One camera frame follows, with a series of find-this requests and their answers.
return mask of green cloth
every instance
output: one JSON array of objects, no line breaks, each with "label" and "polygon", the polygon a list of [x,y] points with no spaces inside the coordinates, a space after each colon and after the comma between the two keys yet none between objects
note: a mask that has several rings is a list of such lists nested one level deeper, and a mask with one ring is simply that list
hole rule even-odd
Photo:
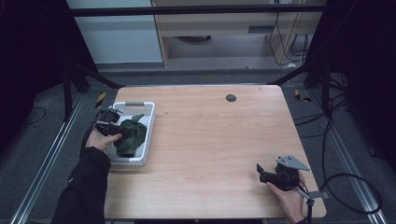
[{"label": "green cloth", "polygon": [[134,157],[136,149],[145,142],[148,128],[138,122],[143,116],[144,114],[135,115],[132,119],[126,119],[120,124],[120,128],[124,130],[124,133],[122,138],[114,143],[117,148],[117,155],[120,157]]}]

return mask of table top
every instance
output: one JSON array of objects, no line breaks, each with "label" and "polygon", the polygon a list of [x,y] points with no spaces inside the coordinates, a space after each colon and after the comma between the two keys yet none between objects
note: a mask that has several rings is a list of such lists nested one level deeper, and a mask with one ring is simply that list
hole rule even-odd
[{"label": "table top", "polygon": [[[278,157],[309,163],[278,86],[129,87],[115,101],[153,102],[156,118],[148,163],[111,168],[106,218],[285,216],[256,164],[274,173]],[[312,172],[303,175],[308,190],[317,190]],[[325,214],[316,199],[313,217]]]}]

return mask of hand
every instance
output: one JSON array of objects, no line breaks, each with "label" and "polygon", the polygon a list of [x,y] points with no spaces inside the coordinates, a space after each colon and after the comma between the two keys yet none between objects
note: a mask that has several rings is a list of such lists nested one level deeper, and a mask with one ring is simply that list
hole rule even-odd
[{"label": "hand", "polygon": [[[300,179],[304,183],[303,175],[300,172]],[[276,195],[285,211],[286,216],[291,224],[297,223],[304,219],[303,216],[303,196],[297,191],[297,189],[291,189],[289,191],[283,191],[277,188],[270,182],[266,183],[266,186]]]},{"label": "hand", "polygon": [[101,151],[106,151],[111,143],[119,140],[120,138],[121,138],[120,133],[117,133],[115,135],[104,136],[101,133],[99,133],[99,131],[96,128],[94,128],[92,129],[90,136],[87,139],[87,144],[85,145],[85,147],[96,147]]}]

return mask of black jacket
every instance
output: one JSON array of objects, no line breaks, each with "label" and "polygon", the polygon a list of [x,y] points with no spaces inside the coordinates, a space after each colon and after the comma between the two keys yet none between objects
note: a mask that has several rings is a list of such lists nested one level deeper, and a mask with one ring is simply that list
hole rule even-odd
[{"label": "black jacket", "polygon": [[108,156],[99,149],[86,147],[81,151],[51,223],[105,224],[104,205],[110,166]]}]

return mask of person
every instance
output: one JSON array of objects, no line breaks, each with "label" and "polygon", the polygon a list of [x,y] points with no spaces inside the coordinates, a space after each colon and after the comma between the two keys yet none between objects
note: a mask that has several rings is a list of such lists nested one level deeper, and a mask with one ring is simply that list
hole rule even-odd
[{"label": "person", "polygon": [[[67,187],[61,193],[52,218],[52,224],[104,224],[107,176],[110,160],[106,154],[109,145],[121,134],[104,136],[92,129],[78,164],[69,176]],[[292,224],[304,224],[303,197],[296,190],[282,191],[270,182],[266,186],[279,199]]]}]

